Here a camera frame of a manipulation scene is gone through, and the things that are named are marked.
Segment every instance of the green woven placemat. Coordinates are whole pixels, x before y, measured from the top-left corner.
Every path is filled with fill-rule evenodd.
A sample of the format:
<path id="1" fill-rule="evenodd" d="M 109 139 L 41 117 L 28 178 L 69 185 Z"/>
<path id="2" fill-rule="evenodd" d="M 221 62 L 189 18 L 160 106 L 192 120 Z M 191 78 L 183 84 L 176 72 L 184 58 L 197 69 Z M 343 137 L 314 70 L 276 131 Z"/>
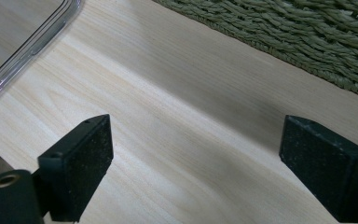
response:
<path id="1" fill-rule="evenodd" d="M 154 1 L 358 94 L 358 1 Z"/>

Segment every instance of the woven mat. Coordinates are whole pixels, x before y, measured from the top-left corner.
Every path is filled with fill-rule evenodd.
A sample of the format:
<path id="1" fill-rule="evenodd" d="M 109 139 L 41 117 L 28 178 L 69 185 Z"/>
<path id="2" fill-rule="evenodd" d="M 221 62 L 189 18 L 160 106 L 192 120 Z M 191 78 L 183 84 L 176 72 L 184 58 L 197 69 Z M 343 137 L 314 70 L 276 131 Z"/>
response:
<path id="1" fill-rule="evenodd" d="M 358 1 L 154 1 L 358 94 Z"/>

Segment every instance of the clear plastic tray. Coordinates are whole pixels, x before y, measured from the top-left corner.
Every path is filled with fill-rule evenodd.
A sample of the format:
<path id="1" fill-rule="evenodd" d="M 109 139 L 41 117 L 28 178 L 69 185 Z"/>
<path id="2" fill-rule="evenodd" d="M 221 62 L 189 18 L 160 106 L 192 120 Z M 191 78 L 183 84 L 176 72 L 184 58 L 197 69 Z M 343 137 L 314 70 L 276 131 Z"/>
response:
<path id="1" fill-rule="evenodd" d="M 80 0 L 0 0 L 0 91 L 67 24 Z"/>

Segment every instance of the table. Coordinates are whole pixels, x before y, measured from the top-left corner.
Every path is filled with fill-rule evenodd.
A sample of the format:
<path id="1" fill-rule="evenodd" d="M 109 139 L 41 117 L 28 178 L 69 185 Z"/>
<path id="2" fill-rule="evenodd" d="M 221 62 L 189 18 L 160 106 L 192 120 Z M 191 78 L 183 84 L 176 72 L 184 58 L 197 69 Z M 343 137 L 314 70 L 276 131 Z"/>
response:
<path id="1" fill-rule="evenodd" d="M 337 223 L 280 162 L 286 114 L 358 144 L 358 96 L 148 0 L 87 0 L 0 94 L 0 156 L 110 114 L 115 158 L 80 223 Z"/>

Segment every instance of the green woven basket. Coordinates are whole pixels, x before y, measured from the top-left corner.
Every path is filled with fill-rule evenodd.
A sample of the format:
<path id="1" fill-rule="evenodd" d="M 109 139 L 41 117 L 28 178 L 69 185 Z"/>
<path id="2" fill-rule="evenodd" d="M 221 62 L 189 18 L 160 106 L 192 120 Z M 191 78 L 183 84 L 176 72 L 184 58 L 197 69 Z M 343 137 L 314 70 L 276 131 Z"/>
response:
<path id="1" fill-rule="evenodd" d="M 358 94 L 358 1 L 154 1 Z"/>

